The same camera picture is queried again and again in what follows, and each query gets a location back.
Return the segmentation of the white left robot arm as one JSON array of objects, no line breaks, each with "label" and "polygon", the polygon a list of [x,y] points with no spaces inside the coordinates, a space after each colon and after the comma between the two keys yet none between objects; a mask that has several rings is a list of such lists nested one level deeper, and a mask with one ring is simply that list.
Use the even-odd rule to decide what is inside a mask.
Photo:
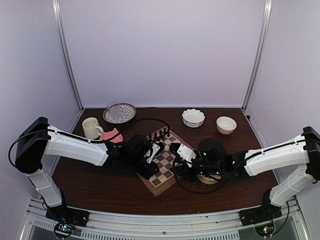
[{"label": "white left robot arm", "polygon": [[62,131],[48,123],[46,117],[37,118],[10,148],[16,149],[10,164],[24,173],[36,191],[44,198],[52,213],[61,222],[72,218],[72,211],[64,205],[62,192],[42,164],[44,155],[59,156],[116,170],[136,172],[146,180],[159,172],[154,158],[164,145],[156,140],[135,134],[128,141],[114,143],[113,137],[93,140]]}]

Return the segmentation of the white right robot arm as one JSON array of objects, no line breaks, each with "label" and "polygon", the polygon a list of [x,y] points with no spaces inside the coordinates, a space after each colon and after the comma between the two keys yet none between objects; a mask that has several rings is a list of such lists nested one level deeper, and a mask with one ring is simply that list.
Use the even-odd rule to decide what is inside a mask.
[{"label": "white right robot arm", "polygon": [[268,220],[292,196],[320,179],[320,134],[311,126],[286,142],[261,149],[227,153],[220,140],[206,138],[196,150],[182,143],[172,143],[169,151],[175,155],[171,171],[176,177],[193,182],[198,175],[218,176],[227,183],[246,179],[274,169],[297,165],[283,182],[269,189],[264,204],[256,210],[259,220]]}]

